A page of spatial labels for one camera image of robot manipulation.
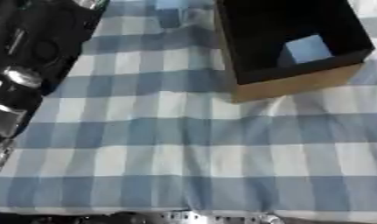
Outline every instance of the blue square pattern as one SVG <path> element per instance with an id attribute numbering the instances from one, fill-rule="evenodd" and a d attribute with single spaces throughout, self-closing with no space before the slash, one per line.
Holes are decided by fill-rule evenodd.
<path id="1" fill-rule="evenodd" d="M 240 114 L 229 113 L 228 97 L 214 99 L 229 93 L 225 72 L 212 67 L 220 63 L 220 51 L 214 29 L 203 25 L 213 15 L 209 7 L 213 1 L 209 2 L 190 1 L 194 8 L 188 10 L 198 21 L 163 30 L 156 0 L 111 1 L 104 17 L 109 21 L 84 45 L 88 64 L 76 67 L 48 96 L 52 100 L 18 139 L 22 150 L 0 175 L 0 209 L 102 214 L 105 208 L 116 212 L 176 208 L 229 211 L 232 216 L 241 211 L 284 211 L 314 217 L 323 217 L 324 212 L 328 220 L 377 222 L 377 169 L 369 168 L 377 168 L 377 51 L 350 85 L 322 90 L 353 93 L 355 107 L 349 101 L 326 105 L 323 92 L 316 91 L 283 98 L 291 99 L 292 107 L 277 109 L 280 98 L 247 102 L 241 104 Z M 364 17 L 376 19 L 374 13 L 367 15 L 372 1 L 356 2 L 357 12 L 364 7 Z M 139 26 L 133 26 L 133 20 Z M 179 51 L 176 63 L 184 65 L 164 71 L 160 63 L 164 64 L 165 51 Z M 116 64 L 132 66 L 119 59 L 138 62 L 138 71 L 116 73 Z M 179 95 L 182 101 L 167 102 L 159 95 Z M 85 102 L 92 111 L 70 115 L 59 107 L 66 99 Z M 180 113 L 159 113 L 162 105 Z M 171 161 L 163 168 L 167 171 L 165 166 L 173 165 L 173 171 L 178 165 L 183 169 L 179 175 L 155 169 L 162 159 L 155 159 L 154 153 L 169 147 L 182 150 L 183 164 Z M 224 164 L 239 169 L 214 172 L 219 169 L 212 163 L 213 153 L 220 147 L 242 153 Z M 275 163 L 274 158 L 281 158 L 274 153 L 284 153 L 273 150 L 276 147 L 298 149 L 300 164 Z M 372 154 L 373 164 L 361 159 L 355 165 L 360 169 L 351 167 L 346 160 L 353 150 L 348 152 L 347 147 L 364 149 L 368 157 Z M 126 152 L 120 173 L 107 169 L 113 148 Z M 336 152 L 339 148 L 345 149 L 343 157 Z M 55 152 L 48 154 L 49 150 L 62 151 L 66 163 L 49 159 L 45 164 L 45 155 Z M 54 167 L 66 172 L 57 175 Z"/>
<path id="2" fill-rule="evenodd" d="M 151 207 L 153 178 L 149 176 L 126 176 L 122 178 L 121 203 L 131 209 Z"/>

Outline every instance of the metal surface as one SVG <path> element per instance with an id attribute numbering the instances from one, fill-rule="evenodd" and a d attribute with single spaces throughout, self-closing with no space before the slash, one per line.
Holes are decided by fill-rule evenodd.
<path id="1" fill-rule="evenodd" d="M 12 139 L 6 139 L 0 143 L 0 170 L 2 170 L 10 154 L 14 151 L 14 143 Z"/>
<path id="2" fill-rule="evenodd" d="M 2 74 L 11 81 L 28 88 L 39 88 L 42 84 L 37 73 L 20 66 L 8 66 L 2 71 Z"/>
<path id="3" fill-rule="evenodd" d="M 283 221 L 273 215 L 261 213 L 245 217 L 207 216 L 195 212 L 169 212 L 169 213 L 144 213 L 139 215 L 132 224 L 144 224 L 143 216 L 148 217 L 151 224 L 284 224 Z"/>
<path id="4" fill-rule="evenodd" d="M 16 110 L 0 104 L 0 137 L 12 137 L 25 113 L 25 110 Z"/>
<path id="5" fill-rule="evenodd" d="M 105 0 L 73 0 L 76 4 L 80 7 L 90 9 L 90 10 L 97 10 L 102 8 L 107 1 Z"/>

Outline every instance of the dark object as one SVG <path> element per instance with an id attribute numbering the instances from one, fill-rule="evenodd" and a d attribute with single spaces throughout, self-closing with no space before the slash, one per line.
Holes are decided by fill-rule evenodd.
<path id="1" fill-rule="evenodd" d="M 216 23 L 237 102 L 339 85 L 374 49 L 347 0 L 218 0 Z M 312 35 L 333 57 L 278 65 L 290 41 Z"/>
<path id="2" fill-rule="evenodd" d="M 5 140 L 66 78 L 108 2 L 0 0 L 0 167 L 10 154 Z"/>

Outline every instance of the hole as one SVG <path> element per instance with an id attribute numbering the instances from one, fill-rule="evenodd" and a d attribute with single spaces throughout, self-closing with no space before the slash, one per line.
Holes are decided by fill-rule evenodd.
<path id="1" fill-rule="evenodd" d="M 59 47 L 51 40 L 39 41 L 33 49 L 33 57 L 43 64 L 54 62 L 59 57 Z"/>

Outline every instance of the tablecloth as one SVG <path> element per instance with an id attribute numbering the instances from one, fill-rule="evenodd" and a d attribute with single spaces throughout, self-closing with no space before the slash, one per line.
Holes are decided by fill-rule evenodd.
<path id="1" fill-rule="evenodd" d="M 353 0 L 377 47 L 377 0 Z M 342 87 L 230 103 L 209 2 L 112 1 L 0 173 L 0 212 L 377 221 L 377 50 Z"/>

